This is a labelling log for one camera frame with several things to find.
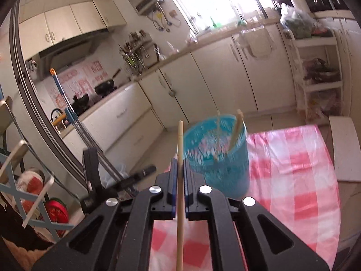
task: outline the electrical outlet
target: electrical outlet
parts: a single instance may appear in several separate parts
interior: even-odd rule
[[[175,10],[169,11],[169,16],[170,16],[170,17],[174,18],[174,17],[176,17],[177,15],[178,15],[177,11],[175,11]]]

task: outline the round metal pin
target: round metal pin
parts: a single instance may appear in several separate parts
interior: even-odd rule
[[[246,198],[243,199],[243,203],[244,203],[246,206],[251,207],[251,206],[254,206],[254,205],[255,205],[256,200],[253,199],[253,198],[251,198],[250,196],[248,196],[248,197],[246,197]]]
[[[200,191],[202,194],[209,194],[209,193],[212,191],[212,188],[211,188],[209,185],[202,185],[202,186],[199,188],[199,191]]]
[[[157,186],[157,185],[151,186],[151,187],[149,188],[149,191],[150,191],[152,194],[160,193],[161,190],[162,190],[162,188],[161,188],[160,186]]]
[[[118,199],[110,198],[110,199],[107,199],[107,201],[105,203],[107,206],[112,207],[112,206],[115,206],[116,204],[118,204]]]

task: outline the teal bucket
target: teal bucket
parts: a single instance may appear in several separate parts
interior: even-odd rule
[[[192,170],[204,175],[208,185],[220,190],[227,197],[237,199],[247,192],[250,175],[247,130],[244,123],[236,145],[227,153],[235,123],[234,115],[220,117],[218,144],[217,117],[195,125],[184,134],[183,154],[189,159]]]

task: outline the brown fur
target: brown fur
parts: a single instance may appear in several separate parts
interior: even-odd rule
[[[7,245],[7,247],[9,248],[12,255],[14,256],[14,258],[16,259],[16,261],[18,261],[20,266],[25,271],[30,271],[32,266],[34,265],[34,263],[37,260],[39,260],[42,257],[42,255],[44,255],[47,252],[47,250],[27,251],[26,249],[18,247],[17,245],[15,245],[14,243],[12,243],[11,241],[8,241],[6,239],[4,239],[4,242]]]

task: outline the table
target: table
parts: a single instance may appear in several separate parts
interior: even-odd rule
[[[272,215],[304,241],[332,269],[340,233],[335,171],[315,125],[250,134],[250,188]],[[155,221],[150,271],[176,269],[176,219]],[[205,221],[185,219],[184,271],[211,271]]]

